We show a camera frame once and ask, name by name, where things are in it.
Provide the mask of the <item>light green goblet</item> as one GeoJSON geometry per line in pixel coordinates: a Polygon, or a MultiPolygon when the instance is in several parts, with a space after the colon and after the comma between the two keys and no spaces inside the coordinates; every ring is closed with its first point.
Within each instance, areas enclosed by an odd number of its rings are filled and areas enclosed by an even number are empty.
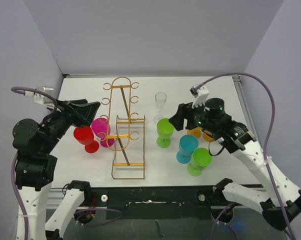
{"type": "Polygon", "coordinates": [[[168,118],[163,118],[158,121],[157,125],[158,138],[156,144],[160,148],[168,148],[171,144],[171,136],[174,133],[174,126],[169,122],[168,118]]]}

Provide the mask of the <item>clear wine glass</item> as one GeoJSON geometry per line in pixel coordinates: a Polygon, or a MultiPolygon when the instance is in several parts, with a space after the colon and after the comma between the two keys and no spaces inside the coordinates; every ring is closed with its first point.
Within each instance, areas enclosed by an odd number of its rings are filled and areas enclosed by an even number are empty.
{"type": "Polygon", "coordinates": [[[157,109],[157,114],[153,118],[153,122],[157,124],[164,117],[161,115],[161,112],[167,102],[167,95],[164,92],[157,92],[155,94],[155,105],[157,109]]]}

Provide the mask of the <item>cyan goblet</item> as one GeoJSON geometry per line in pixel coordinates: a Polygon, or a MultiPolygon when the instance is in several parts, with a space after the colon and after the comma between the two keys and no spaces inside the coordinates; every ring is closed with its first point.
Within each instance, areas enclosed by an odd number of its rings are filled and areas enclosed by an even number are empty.
{"type": "Polygon", "coordinates": [[[198,146],[199,141],[195,136],[191,134],[182,136],[179,140],[179,151],[176,154],[177,161],[181,164],[188,164],[198,146]]]}

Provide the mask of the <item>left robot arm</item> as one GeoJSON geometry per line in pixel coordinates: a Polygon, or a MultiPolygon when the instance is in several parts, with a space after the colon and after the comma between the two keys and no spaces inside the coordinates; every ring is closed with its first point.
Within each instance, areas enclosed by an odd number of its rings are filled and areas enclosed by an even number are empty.
{"type": "Polygon", "coordinates": [[[13,128],[12,146],[17,150],[11,168],[11,182],[19,210],[18,240],[61,240],[77,208],[92,201],[90,183],[73,180],[69,191],[50,219],[46,219],[49,192],[57,157],[51,152],[73,127],[89,127],[101,103],[53,100],[53,107],[41,123],[31,118],[13,128]]]}

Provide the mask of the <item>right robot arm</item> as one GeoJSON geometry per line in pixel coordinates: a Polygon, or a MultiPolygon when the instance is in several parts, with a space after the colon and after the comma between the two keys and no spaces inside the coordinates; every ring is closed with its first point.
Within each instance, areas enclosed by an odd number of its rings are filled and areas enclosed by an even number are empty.
{"type": "Polygon", "coordinates": [[[169,122],[177,131],[197,127],[240,160],[265,189],[264,192],[224,178],[213,187],[214,201],[220,205],[235,202],[262,214],[274,229],[283,231],[301,213],[301,188],[290,181],[264,151],[255,135],[225,112],[221,98],[205,103],[181,103],[169,122]]]}

